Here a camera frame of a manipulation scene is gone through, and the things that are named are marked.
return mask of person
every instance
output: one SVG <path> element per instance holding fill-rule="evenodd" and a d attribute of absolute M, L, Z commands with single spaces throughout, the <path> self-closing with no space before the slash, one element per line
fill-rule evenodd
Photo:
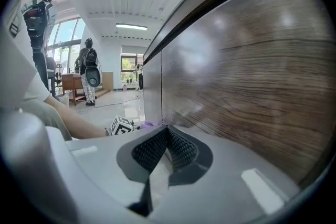
<path fill-rule="evenodd" d="M 52 0 L 32 0 L 29 3 L 26 3 L 22 6 L 21 12 L 23 15 L 25 15 L 26 12 L 28 12 L 33 5 L 38 5 L 43 3 L 46 9 L 47 13 L 47 18 L 48 18 L 48 23 L 46 25 L 46 29 L 44 31 L 44 36 L 43 36 L 43 42 L 44 42 L 44 47 L 47 46 L 47 40 L 51 34 L 51 31 L 54 28 L 55 21 L 56 21 L 56 15 L 57 11 L 53 4 L 51 3 Z"/>
<path fill-rule="evenodd" d="M 93 50 L 92 45 L 93 45 L 93 41 L 91 38 L 88 38 L 87 40 L 85 40 L 85 48 L 82 48 L 79 51 L 78 58 L 75 61 L 75 66 L 78 65 L 80 69 L 80 78 L 82 81 L 83 90 L 84 90 L 85 97 L 87 100 L 85 105 L 96 105 L 95 95 L 94 95 L 95 89 L 89 84 L 86 78 L 86 74 L 85 74 L 86 64 L 84 63 L 85 56 L 88 53 L 90 53 L 91 50 Z"/>
<path fill-rule="evenodd" d="M 58 128 L 65 140 L 107 135 L 72 109 L 52 97 L 41 81 L 33 62 L 33 52 L 23 15 L 21 0 L 10 0 L 0 22 L 0 107 L 22 108 L 39 117 L 46 126 Z"/>
<path fill-rule="evenodd" d="M 134 72 L 138 73 L 138 80 L 139 80 L 139 91 L 143 91 L 143 75 L 142 75 L 143 65 L 137 64 L 135 67 Z"/>

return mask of black pants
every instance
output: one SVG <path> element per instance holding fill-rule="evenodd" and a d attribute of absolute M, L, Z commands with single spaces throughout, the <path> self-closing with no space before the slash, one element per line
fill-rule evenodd
<path fill-rule="evenodd" d="M 143 89 L 143 77 L 142 74 L 139 74 L 139 89 Z"/>

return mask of cable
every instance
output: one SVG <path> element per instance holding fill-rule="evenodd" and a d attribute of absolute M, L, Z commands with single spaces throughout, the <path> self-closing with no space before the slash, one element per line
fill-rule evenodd
<path fill-rule="evenodd" d="M 133 100 L 137 100 L 137 99 L 139 99 L 139 98 L 130 99 L 130 100 L 127 100 L 127 101 L 124 101 L 124 102 L 121 102 L 121 103 L 116 103 L 116 104 L 124 104 L 124 103 L 126 103 L 126 102 L 133 101 Z M 94 107 L 95 107 L 96 109 L 98 109 L 98 108 L 103 108 L 104 106 L 116 105 L 116 104 L 106 104 L 106 105 L 101 105 L 101 106 L 95 106 L 95 105 L 94 105 Z"/>

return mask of tiled floor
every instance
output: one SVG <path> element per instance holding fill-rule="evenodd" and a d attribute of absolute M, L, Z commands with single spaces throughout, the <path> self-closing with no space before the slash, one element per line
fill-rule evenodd
<path fill-rule="evenodd" d="M 115 116 L 138 123 L 145 120 L 145 113 L 143 93 L 139 93 L 140 98 L 135 97 L 136 93 L 135 90 L 113 91 L 98 98 L 96 107 L 86 106 L 85 101 L 80 101 L 77 102 L 77 106 L 71 105 L 71 108 L 88 122 L 103 128 L 111 127 Z"/>

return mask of fluorescent light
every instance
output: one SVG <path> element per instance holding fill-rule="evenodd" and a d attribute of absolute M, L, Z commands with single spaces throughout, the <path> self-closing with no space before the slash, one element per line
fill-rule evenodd
<path fill-rule="evenodd" d="M 140 25 L 128 25 L 128 24 L 116 24 L 118 28 L 131 28 L 131 29 L 138 29 L 138 30 L 147 30 L 147 27 L 140 26 Z"/>

